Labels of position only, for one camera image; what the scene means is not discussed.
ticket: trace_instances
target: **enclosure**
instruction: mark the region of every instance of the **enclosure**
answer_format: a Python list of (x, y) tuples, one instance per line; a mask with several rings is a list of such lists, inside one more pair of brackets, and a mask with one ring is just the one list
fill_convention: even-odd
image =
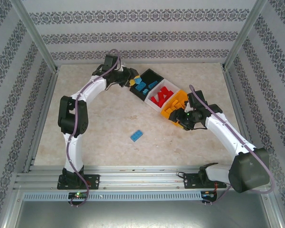
[[(114, 48), (123, 65), (140, 75), (153, 70), (174, 94), (189, 93), (189, 84), (202, 90), (244, 138), (267, 150), (274, 192), (231, 189), (204, 206), (203, 190), (186, 189), (177, 174), (231, 165), (224, 145), (113, 85), (88, 105), (83, 135), (85, 174), (100, 175), (98, 189), (71, 208), (71, 191), (57, 189), (66, 162), (59, 102)], [(143, 136), (133, 142), (137, 130)], [(0, 0), (0, 227), (32, 223), (285, 227), (285, 0)]]

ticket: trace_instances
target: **beige table surface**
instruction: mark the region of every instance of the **beige table surface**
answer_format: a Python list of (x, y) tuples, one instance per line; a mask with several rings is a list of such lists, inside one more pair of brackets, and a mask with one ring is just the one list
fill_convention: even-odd
[[(65, 143), (57, 124), (59, 101), (89, 80), (98, 65), (62, 65), (35, 165), (64, 165)], [(142, 74), (151, 68), (189, 92), (201, 89), (209, 104), (217, 104), (238, 129), (220, 64), (128, 64)], [(83, 135), (84, 165), (203, 165), (231, 164), (229, 153), (210, 130), (184, 131), (174, 126), (129, 91), (113, 85), (88, 106), (89, 127)], [(130, 136), (141, 130), (133, 142)]]

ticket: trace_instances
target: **yellow lego brick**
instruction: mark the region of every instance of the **yellow lego brick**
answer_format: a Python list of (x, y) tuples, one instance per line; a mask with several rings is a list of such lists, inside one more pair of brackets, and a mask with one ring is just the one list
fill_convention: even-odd
[(171, 112), (173, 112), (173, 110), (170, 109), (170, 108), (168, 108), (168, 109), (166, 110), (166, 112), (167, 112), (168, 114), (171, 114)]
[(135, 85), (135, 81), (134, 81), (134, 79), (131, 79), (130, 80), (130, 86), (133, 86), (133, 85)]
[(176, 107), (177, 109), (182, 108), (181, 103), (177, 103), (177, 104), (175, 105), (175, 107)]
[(171, 104), (171, 106), (175, 106), (178, 103), (178, 100), (173, 101), (173, 103)]

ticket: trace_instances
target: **wall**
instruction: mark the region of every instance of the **wall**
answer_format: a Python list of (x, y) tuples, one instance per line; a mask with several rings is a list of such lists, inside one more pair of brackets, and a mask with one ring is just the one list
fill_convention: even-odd
[(57, 65), (223, 63), (256, 0), (25, 0)]
[(0, 0), (0, 214), (23, 171), (52, 73), (8, 0)]
[(285, 0), (269, 0), (229, 69), (253, 143), (270, 153), (285, 220)]

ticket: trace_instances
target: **metal floor panel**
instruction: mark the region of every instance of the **metal floor panel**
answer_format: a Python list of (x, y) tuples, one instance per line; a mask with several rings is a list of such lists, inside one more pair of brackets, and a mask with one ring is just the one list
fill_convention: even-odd
[(199, 201), (67, 202), (23, 201), (18, 228), (267, 228), (259, 195), (230, 191), (220, 203)]

